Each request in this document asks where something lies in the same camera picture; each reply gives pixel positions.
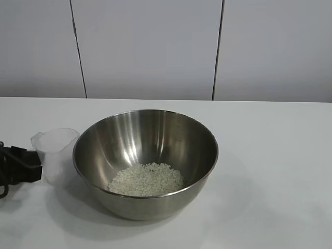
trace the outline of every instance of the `black cable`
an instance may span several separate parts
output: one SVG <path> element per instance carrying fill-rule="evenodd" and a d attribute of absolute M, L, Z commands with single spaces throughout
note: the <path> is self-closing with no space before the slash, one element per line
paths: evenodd
<path fill-rule="evenodd" d="M 4 143 L 0 141 L 0 148 L 4 147 Z M 1 160 L 1 156 L 3 156 L 3 163 L 5 163 L 6 159 L 5 159 L 5 155 L 4 153 L 2 153 L 1 149 L 0 149 L 0 160 Z M 9 185 L 8 185 L 8 180 L 7 177 L 5 176 L 5 174 L 2 172 L 1 170 L 1 166 L 2 164 L 0 163 L 0 182 L 2 182 L 4 184 L 4 192 L 0 193 L 0 199 L 6 197 L 8 195 L 9 192 Z"/>
<path fill-rule="evenodd" d="M 4 187 L 5 187 L 4 192 L 0 193 L 0 199 L 2 199 L 8 195 L 9 185 L 8 185 L 7 178 L 6 178 L 5 174 L 2 172 L 1 168 L 0 168 L 0 180 L 4 184 Z"/>

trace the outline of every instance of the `white wall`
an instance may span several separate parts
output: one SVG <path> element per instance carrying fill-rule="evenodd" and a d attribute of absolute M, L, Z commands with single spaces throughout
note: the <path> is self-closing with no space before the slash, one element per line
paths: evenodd
<path fill-rule="evenodd" d="M 225 2 L 216 100 L 332 101 L 332 1 Z"/>
<path fill-rule="evenodd" d="M 73 0 L 89 98 L 212 96 L 222 0 Z"/>
<path fill-rule="evenodd" d="M 68 0 L 0 0 L 0 96 L 85 97 Z"/>

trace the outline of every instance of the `rice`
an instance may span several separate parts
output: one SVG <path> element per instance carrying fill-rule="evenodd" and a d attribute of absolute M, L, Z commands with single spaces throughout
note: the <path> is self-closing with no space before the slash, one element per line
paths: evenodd
<path fill-rule="evenodd" d="M 161 163 L 138 164 L 121 170 L 108 183 L 108 189 L 126 196 L 158 196 L 184 187 L 179 170 Z"/>

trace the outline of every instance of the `black power cord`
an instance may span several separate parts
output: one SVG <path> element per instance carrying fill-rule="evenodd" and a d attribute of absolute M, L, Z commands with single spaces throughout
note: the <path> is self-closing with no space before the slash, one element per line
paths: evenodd
<path fill-rule="evenodd" d="M 0 147 L 4 147 L 4 143 L 3 142 L 0 142 Z M 5 160 L 5 155 L 3 155 L 3 153 L 1 152 L 1 150 L 0 150 L 0 158 L 2 158 L 2 160 Z M 0 182 L 3 183 L 5 189 L 4 189 L 3 193 L 0 193 L 0 199 L 6 197 L 8 195 L 8 192 L 9 192 L 8 180 L 7 180 L 7 177 L 5 176 L 5 174 L 1 170 L 1 165 L 2 165 L 2 163 L 0 163 Z"/>
<path fill-rule="evenodd" d="M 9 185 L 33 183 L 41 176 L 42 166 L 36 151 L 4 147 L 4 143 L 0 142 L 0 187 L 4 186 L 0 199 L 8 195 Z"/>

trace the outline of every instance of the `plastic measuring cup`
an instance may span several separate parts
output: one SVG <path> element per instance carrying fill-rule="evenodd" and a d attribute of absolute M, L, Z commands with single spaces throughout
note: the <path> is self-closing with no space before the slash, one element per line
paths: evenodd
<path fill-rule="evenodd" d="M 73 149 L 79 133 L 70 128 L 39 132 L 31 138 L 37 151 L 43 175 L 54 186 L 67 185 L 77 174 L 73 164 Z"/>

